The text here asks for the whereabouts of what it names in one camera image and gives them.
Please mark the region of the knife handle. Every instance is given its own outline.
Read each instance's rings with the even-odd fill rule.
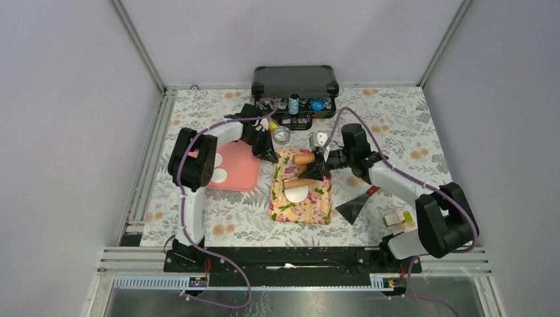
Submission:
[[[371,186],[370,189],[367,190],[366,194],[368,194],[369,196],[371,196],[371,195],[375,194],[375,193],[376,193],[378,190],[380,190],[380,189],[381,189],[381,188],[379,188],[379,187],[373,185],[373,186]]]

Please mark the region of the brown cylinder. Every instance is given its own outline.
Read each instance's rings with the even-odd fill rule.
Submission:
[[[312,180],[311,178],[304,178],[303,180],[285,180],[284,181],[284,190],[291,190],[292,188],[303,187],[307,185],[312,185],[317,182],[316,180]]]
[[[315,154],[313,153],[301,153],[294,155],[294,163],[297,165],[311,163],[315,160]]]

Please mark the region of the gray wall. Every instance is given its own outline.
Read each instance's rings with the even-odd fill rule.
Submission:
[[[0,314],[78,316],[158,92],[108,1],[2,1],[0,30]]]
[[[475,1],[425,94],[509,317],[560,304],[560,2]]]
[[[168,85],[249,85],[262,65],[416,83],[461,0],[123,0]]]

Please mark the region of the toolbox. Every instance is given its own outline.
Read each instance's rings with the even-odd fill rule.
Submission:
[[[257,67],[251,86],[255,105],[262,98],[276,99],[278,110],[272,118],[290,130],[307,130],[313,119],[334,116],[339,90],[334,70],[327,65]],[[263,102],[259,108],[268,114],[274,103]]]

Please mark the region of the blue round object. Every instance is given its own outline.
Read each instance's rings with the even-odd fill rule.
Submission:
[[[323,110],[325,108],[325,103],[320,99],[313,99],[311,102],[311,108],[315,111]]]

